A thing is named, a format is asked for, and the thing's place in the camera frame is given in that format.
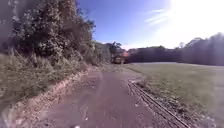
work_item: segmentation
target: grass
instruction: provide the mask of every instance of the grass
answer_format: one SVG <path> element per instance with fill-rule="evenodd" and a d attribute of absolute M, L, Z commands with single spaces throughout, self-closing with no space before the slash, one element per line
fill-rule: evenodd
<path fill-rule="evenodd" d="M 208 114 L 214 101 L 214 88 L 222 86 L 224 67 L 178 63 L 136 63 L 127 68 L 147 78 L 147 88 L 175 99 L 190 111 Z"/>
<path fill-rule="evenodd" d="M 42 58 L 37 58 L 39 67 L 33 67 L 28 61 L 0 54 L 0 112 L 10 104 L 47 91 L 50 85 L 84 69 L 77 61 L 72 64 L 65 61 L 56 67 Z"/>

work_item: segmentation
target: sunlight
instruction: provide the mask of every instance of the sunlight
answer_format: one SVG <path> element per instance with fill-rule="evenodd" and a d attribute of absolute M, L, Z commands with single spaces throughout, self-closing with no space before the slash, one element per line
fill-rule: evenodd
<path fill-rule="evenodd" d="M 224 32 L 223 5 L 224 0 L 171 0 L 169 10 L 155 20 L 147 20 L 152 25 L 164 21 L 155 33 L 154 43 L 173 47 L 195 37 L 206 38 Z"/>

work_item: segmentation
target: forest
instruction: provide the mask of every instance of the forest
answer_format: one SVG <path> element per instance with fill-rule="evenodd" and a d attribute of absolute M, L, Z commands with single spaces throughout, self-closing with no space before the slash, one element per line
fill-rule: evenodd
<path fill-rule="evenodd" d="M 178 62 L 200 65 L 224 66 L 224 35 L 217 33 L 210 38 L 195 38 L 174 49 L 163 46 L 128 50 L 126 63 L 134 62 Z"/>

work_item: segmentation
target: grassy field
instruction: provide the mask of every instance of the grassy field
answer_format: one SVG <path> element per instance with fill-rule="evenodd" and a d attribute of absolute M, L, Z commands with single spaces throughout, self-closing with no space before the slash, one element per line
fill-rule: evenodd
<path fill-rule="evenodd" d="M 178 63 L 135 63 L 125 66 L 144 74 L 147 88 L 153 92 L 177 100 L 188 110 L 199 114 L 210 114 L 218 98 L 215 88 L 224 87 L 224 67 Z"/>

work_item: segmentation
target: sky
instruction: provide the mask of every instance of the sky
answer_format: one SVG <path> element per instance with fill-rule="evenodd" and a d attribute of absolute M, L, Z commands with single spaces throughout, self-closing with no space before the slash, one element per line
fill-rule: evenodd
<path fill-rule="evenodd" d="M 94 40 L 116 41 L 125 49 L 174 48 L 224 31 L 224 0 L 80 0 L 79 5 L 96 24 Z"/>

